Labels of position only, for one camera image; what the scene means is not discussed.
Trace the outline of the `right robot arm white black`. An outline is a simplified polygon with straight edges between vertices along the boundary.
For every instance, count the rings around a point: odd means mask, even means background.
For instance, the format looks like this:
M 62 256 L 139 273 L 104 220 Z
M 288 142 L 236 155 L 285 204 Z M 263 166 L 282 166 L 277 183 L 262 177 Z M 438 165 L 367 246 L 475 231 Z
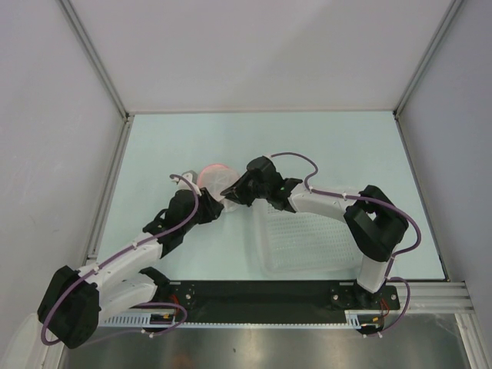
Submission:
M 266 272 L 353 272 L 355 301 L 373 308 L 382 299 L 394 249 L 407 219 L 376 186 L 360 193 L 318 190 L 300 178 L 285 178 L 265 156 L 220 192 L 253 209 L 258 251 Z

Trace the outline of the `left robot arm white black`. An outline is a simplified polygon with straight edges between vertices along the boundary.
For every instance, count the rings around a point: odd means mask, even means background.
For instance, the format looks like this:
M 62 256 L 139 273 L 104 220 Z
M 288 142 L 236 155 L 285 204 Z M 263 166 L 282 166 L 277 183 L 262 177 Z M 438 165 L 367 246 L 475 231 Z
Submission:
M 152 265 L 179 246 L 194 226 L 217 220 L 223 211 L 223 196 L 207 188 L 180 189 L 120 251 L 78 269 L 59 268 L 37 310 L 42 343 L 77 348 L 101 322 L 129 308 L 176 309 L 169 279 Z

